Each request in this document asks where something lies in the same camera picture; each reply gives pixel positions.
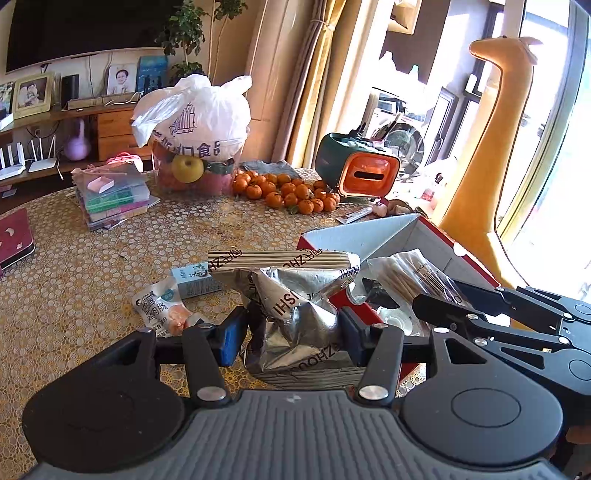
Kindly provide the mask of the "clear bag of cotton swabs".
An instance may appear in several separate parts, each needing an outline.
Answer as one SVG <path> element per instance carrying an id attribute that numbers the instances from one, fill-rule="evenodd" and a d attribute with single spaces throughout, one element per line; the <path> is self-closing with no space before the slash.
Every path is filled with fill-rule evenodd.
<path id="1" fill-rule="evenodd" d="M 421 294 L 471 307 L 456 283 L 419 249 L 367 259 L 367 266 L 370 278 L 379 281 L 391 295 L 403 299 L 404 309 L 411 310 L 414 299 Z"/>

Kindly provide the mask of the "dark clear small bag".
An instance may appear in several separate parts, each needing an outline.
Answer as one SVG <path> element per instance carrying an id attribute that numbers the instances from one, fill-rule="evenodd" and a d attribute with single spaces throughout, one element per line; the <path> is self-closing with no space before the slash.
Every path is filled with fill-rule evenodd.
<path id="1" fill-rule="evenodd" d="M 365 302 L 372 308 L 377 309 L 383 307 L 395 310 L 406 306 L 402 298 L 391 295 L 379 281 L 366 277 L 363 277 L 362 281 L 363 288 L 366 291 Z"/>

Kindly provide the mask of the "silver foil snack bag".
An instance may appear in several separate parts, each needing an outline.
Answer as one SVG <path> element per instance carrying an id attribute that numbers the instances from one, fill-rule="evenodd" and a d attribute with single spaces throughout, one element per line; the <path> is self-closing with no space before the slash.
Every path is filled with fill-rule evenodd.
<path id="1" fill-rule="evenodd" d="M 360 272 L 356 254 L 331 250 L 210 251 L 208 272 L 238 291 L 252 312 L 242 362 L 253 377 L 280 389 L 349 387 L 362 367 L 342 345 L 338 308 L 329 298 Z"/>

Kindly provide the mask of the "clear tape roll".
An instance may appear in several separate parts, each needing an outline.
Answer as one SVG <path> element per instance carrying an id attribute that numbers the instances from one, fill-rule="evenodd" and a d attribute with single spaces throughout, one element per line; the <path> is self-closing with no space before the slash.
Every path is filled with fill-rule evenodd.
<path id="1" fill-rule="evenodd" d="M 400 328 L 406 336 L 422 337 L 425 334 L 421 321 L 400 308 L 379 307 L 377 314 L 384 323 Z"/>

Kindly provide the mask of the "white packet with orange print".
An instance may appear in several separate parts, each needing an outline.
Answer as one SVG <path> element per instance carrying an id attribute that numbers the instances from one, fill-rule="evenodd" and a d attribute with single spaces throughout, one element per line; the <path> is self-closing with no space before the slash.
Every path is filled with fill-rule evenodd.
<path id="1" fill-rule="evenodd" d="M 143 288 L 131 298 L 131 304 L 157 337 L 180 336 L 201 321 L 197 313 L 186 308 L 171 276 Z"/>

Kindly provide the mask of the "pink green cloth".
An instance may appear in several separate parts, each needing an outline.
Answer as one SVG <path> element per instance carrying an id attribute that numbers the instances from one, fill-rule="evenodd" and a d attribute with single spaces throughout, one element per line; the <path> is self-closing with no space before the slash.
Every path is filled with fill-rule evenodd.
<path id="1" fill-rule="evenodd" d="M 413 214 L 415 212 L 407 202 L 400 199 L 387 200 L 386 202 L 380 200 L 374 203 L 372 209 L 373 213 L 380 218 Z"/>

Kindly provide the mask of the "green orange tissue box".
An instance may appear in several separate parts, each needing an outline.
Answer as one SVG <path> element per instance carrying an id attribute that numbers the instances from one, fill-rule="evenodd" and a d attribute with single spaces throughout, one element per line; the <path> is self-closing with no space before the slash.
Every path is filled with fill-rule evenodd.
<path id="1" fill-rule="evenodd" d="M 363 138 L 358 129 L 329 133 L 315 155 L 315 172 L 342 197 L 386 196 L 400 171 L 400 160 Z"/>

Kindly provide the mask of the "yellow apple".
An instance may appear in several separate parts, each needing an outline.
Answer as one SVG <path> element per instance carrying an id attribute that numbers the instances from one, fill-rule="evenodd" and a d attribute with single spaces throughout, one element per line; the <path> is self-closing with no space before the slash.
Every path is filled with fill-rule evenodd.
<path id="1" fill-rule="evenodd" d="M 171 172 L 178 182 L 190 184 L 204 175 L 204 163 L 197 157 L 176 155 L 171 163 Z"/>

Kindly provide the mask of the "front load washing machine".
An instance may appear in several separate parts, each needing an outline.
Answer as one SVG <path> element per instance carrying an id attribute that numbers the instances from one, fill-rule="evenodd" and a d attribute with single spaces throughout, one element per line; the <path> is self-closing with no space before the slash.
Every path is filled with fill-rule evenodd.
<path id="1" fill-rule="evenodd" d="M 412 113 L 407 102 L 397 96 L 380 90 L 376 95 L 367 137 L 400 160 L 400 177 L 411 177 L 425 156 L 425 117 Z"/>

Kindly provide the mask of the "stack of colourful books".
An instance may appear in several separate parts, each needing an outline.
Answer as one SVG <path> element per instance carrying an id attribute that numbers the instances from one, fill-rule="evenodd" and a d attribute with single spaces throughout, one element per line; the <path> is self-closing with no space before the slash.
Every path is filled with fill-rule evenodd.
<path id="1" fill-rule="evenodd" d="M 160 199 L 151 194 L 143 169 L 133 159 L 72 171 L 75 198 L 90 231 L 111 229 L 146 213 Z"/>

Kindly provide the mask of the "beige curtain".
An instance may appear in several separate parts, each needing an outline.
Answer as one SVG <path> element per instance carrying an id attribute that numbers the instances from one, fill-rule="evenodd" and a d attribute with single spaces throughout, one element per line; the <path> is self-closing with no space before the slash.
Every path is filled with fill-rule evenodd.
<path id="1" fill-rule="evenodd" d="M 345 6 L 344 1 L 263 1 L 247 60 L 252 121 L 243 158 L 295 167 L 311 163 L 307 148 Z"/>

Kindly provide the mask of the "purple kettlebell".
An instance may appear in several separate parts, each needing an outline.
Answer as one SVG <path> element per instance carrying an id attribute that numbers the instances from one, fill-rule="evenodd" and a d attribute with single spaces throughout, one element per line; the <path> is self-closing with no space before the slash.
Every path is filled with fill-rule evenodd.
<path id="1" fill-rule="evenodd" d="M 70 161 L 81 161 L 90 151 L 90 142 L 85 136 L 85 122 L 83 118 L 79 118 L 78 131 L 65 143 L 63 153 Z"/>

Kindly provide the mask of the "wooden tv cabinet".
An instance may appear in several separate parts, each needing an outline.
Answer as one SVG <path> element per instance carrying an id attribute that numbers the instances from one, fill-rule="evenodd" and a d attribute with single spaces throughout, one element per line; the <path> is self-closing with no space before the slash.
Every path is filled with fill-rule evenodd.
<path id="1" fill-rule="evenodd" d="M 51 110 L 11 122 L 1 130 L 1 147 L 21 142 L 26 163 L 33 158 L 31 141 L 43 139 L 47 150 L 51 137 L 56 136 L 57 164 L 55 169 L 29 173 L 26 170 L 19 176 L 1 181 L 3 188 L 25 187 L 31 184 L 48 184 L 58 177 L 67 179 L 76 168 L 98 165 L 120 152 L 138 155 L 146 165 L 151 164 L 150 149 L 138 147 L 131 131 L 133 105 L 120 104 L 107 107 L 89 107 L 77 110 Z M 63 153 L 65 143 L 78 131 L 78 119 L 85 122 L 85 136 L 90 142 L 91 151 L 81 161 L 70 161 Z"/>

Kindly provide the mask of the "black speaker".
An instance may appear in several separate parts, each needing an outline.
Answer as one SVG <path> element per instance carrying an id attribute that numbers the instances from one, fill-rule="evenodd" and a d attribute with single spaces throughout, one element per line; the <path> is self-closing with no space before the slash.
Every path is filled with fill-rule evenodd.
<path id="1" fill-rule="evenodd" d="M 78 74 L 66 75 L 61 78 L 60 105 L 62 110 L 68 109 L 68 102 L 79 98 Z"/>

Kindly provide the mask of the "black wall television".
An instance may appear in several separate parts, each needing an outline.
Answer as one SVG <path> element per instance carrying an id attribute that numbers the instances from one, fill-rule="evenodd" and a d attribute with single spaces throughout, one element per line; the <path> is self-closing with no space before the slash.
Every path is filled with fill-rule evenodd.
<path id="1" fill-rule="evenodd" d="M 17 1 L 6 70 L 106 50 L 151 48 L 179 1 Z"/>

